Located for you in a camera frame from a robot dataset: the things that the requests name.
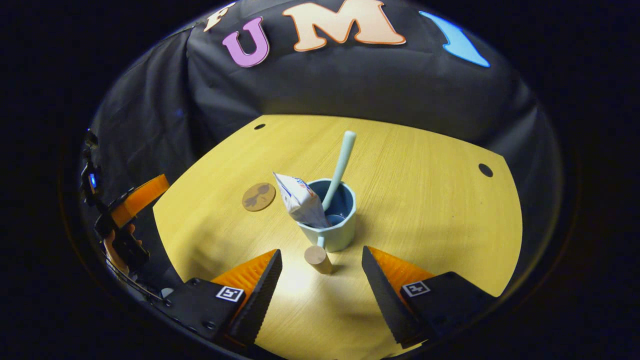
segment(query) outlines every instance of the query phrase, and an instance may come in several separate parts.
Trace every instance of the light blue cup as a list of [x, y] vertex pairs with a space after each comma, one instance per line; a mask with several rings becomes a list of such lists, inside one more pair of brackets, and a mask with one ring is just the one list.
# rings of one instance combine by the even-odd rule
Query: light blue cup
[[[331, 179], [320, 179], [310, 182], [309, 187], [324, 199]], [[340, 183], [331, 200], [331, 206], [324, 212], [331, 227], [316, 229], [298, 222], [302, 232], [307, 235], [311, 244], [323, 246], [327, 252], [345, 249], [353, 241], [356, 231], [356, 194], [345, 183]]]

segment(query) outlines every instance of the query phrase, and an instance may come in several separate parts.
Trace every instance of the cork coaster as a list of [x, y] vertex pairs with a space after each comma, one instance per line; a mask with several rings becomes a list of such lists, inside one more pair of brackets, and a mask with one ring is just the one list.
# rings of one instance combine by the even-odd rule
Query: cork coaster
[[260, 211], [271, 205], [276, 197], [276, 188], [269, 183], [255, 184], [242, 196], [242, 206], [249, 211]]

